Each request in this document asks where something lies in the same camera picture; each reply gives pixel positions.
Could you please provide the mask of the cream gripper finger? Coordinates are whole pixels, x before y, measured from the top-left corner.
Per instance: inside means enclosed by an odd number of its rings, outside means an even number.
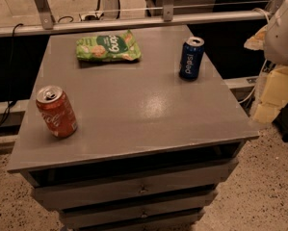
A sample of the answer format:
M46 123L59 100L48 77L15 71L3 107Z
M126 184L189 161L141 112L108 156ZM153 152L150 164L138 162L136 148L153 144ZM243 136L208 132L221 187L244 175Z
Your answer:
M268 76L252 119L271 123L288 104L288 66L278 65Z
M246 42L244 43L244 47L248 50L253 51L263 50L266 32L267 26L263 26L253 36L246 40Z

